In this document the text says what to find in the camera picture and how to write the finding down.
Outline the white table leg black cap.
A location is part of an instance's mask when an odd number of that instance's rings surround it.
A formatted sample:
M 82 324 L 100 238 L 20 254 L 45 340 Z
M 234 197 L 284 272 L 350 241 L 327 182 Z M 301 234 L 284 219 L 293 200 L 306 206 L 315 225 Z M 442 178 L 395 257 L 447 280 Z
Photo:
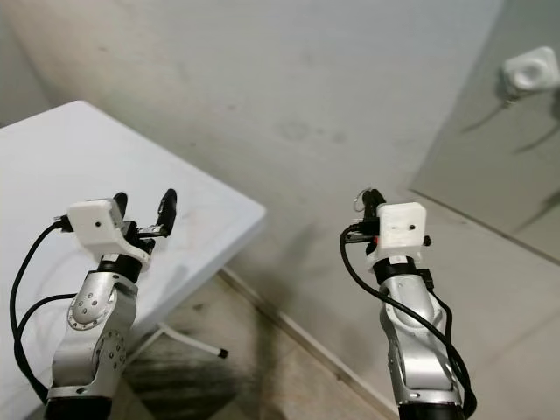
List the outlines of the white table leg black cap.
M 157 331 L 160 332 L 161 335 L 168 337 L 168 339 L 178 341 L 178 343 L 186 347 L 193 347 L 200 351 L 207 352 L 208 354 L 213 354 L 213 356 L 219 357 L 219 359 L 227 359 L 229 356 L 227 349 L 209 345 L 198 339 L 193 339 L 193 337 L 188 336 L 187 333 L 177 332 L 176 329 L 173 329 L 170 325 L 160 323 L 157 325 Z

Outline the white marble baseboard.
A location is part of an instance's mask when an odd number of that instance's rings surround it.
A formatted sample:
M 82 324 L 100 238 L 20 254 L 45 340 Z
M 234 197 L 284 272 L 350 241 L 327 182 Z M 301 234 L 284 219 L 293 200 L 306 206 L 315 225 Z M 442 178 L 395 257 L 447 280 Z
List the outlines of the white marble baseboard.
M 273 325 L 276 325 L 277 329 L 287 333 L 296 344 L 311 354 L 313 359 L 319 360 L 328 371 L 332 372 L 332 375 L 337 380 L 351 389 L 354 395 L 360 397 L 368 407 L 379 412 L 380 417 L 383 417 L 384 420 L 396 420 L 397 412 L 396 408 L 392 405 L 392 401 L 385 400 L 375 388 L 371 387 L 367 381 L 361 379 L 335 353 L 325 348 L 320 341 L 314 339 L 310 333 L 301 328 L 295 320 L 285 315 L 275 305 L 269 303 L 267 299 L 264 299 L 259 292 L 255 291 L 248 283 L 245 283 L 234 271 L 223 267 L 217 273 L 217 277 L 221 277 L 225 284 L 239 292 L 242 297 L 245 297 L 255 306 L 258 312 L 262 313 Z

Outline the white wall hook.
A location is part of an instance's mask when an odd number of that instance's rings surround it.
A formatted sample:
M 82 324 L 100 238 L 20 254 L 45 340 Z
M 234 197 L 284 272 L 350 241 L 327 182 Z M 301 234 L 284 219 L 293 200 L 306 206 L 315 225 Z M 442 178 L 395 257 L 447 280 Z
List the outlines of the white wall hook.
M 560 87 L 560 60 L 548 45 L 505 60 L 500 73 L 510 101 Z

